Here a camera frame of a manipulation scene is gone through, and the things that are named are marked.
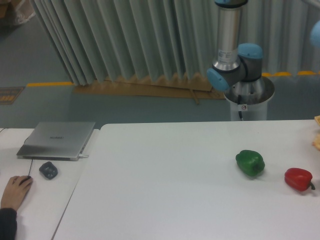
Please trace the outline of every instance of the cardboard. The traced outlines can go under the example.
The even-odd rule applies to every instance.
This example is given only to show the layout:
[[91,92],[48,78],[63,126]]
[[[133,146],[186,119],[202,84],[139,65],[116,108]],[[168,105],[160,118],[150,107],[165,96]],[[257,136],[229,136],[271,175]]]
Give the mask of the cardboard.
[[23,0],[11,0],[11,5],[13,7],[13,9],[16,9],[18,7],[19,4],[21,4],[23,2]]
[[87,86],[76,86],[73,90],[78,94],[120,95],[120,96],[154,96],[167,98],[189,98],[198,103],[198,99],[224,99],[222,92],[214,90],[200,91],[187,88],[165,87],[156,85],[136,84],[127,82],[112,82],[97,80]]
[[138,79],[136,75],[133,75],[130,79],[126,80],[124,77],[119,76],[115,82],[117,83],[130,83],[139,85],[151,85],[161,87],[171,87],[180,89],[192,89],[200,91],[211,91],[212,85],[209,83],[206,77],[203,77],[200,73],[194,74],[192,79],[188,79],[185,73],[183,79],[178,78],[178,74],[175,73],[172,79],[168,81],[164,75],[161,75],[156,81],[152,81],[150,76],[146,76],[142,79]]
[[30,0],[16,0],[15,4],[17,4],[15,9],[18,9],[19,14],[23,15],[22,20],[20,20],[22,21],[21,23],[28,21],[35,14],[34,8],[32,7]]
[[0,19],[3,19],[6,16],[8,6],[9,6],[9,3],[0,4]]
[[0,105],[13,104],[23,89],[25,89],[24,86],[0,87]]

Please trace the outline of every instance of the red bell pepper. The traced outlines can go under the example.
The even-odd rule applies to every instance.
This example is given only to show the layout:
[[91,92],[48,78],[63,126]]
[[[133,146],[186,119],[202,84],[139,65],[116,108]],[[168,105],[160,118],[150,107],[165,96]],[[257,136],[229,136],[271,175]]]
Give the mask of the red bell pepper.
[[315,190],[315,186],[311,183],[312,174],[301,168],[289,168],[284,174],[286,184],[298,191],[305,191],[310,186]]

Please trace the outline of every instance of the yellow stripe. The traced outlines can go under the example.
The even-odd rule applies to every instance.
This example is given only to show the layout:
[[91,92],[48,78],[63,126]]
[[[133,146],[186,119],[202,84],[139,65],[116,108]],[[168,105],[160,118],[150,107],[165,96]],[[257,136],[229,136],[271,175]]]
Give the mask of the yellow stripe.
[[[317,75],[317,74],[320,74],[320,71],[318,73],[313,71],[299,71],[297,75],[302,76],[302,75]],[[286,71],[276,72],[275,74],[271,74],[269,72],[263,72],[262,76],[263,77],[280,77],[280,76],[292,76],[292,74]],[[26,86],[27,87],[48,87],[48,86],[71,86],[71,85],[74,85],[74,84],[70,81],[60,81],[60,82],[28,83]]]
[[272,74],[271,74],[271,73],[268,73],[268,72],[263,72],[263,73],[262,73],[262,76],[263,76],[263,77],[272,77]]
[[28,83],[27,87],[47,87],[47,86],[70,86],[74,85],[70,81],[60,81],[60,82],[36,82],[36,83]]
[[298,75],[316,75],[316,73],[313,71],[300,71]]
[[[320,74],[320,71],[318,73],[313,72],[313,71],[299,71],[297,73],[297,75],[299,75],[299,76],[317,75],[317,74]],[[292,76],[292,74],[290,72],[286,72],[286,71],[276,72],[275,74],[271,74],[271,73],[268,73],[268,72],[263,72],[262,76],[263,77],[280,77],[280,76]]]

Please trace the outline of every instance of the laptop logo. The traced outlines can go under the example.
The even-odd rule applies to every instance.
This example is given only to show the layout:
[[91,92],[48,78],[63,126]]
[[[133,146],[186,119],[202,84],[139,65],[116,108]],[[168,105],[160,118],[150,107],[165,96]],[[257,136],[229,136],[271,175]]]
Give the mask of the laptop logo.
[[63,136],[51,136],[50,139],[64,139]]

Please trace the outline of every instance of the bell pepper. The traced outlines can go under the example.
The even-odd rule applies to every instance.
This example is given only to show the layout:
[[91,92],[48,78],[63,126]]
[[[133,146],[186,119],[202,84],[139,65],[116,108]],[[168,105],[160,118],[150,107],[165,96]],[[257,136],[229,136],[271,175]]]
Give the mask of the bell pepper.
[[242,150],[235,156],[239,168],[248,176],[254,177],[265,168],[263,157],[256,151]]
[[316,189],[311,179],[312,174],[301,168],[289,168],[284,174],[286,184],[300,192],[307,190],[310,186],[312,190]]

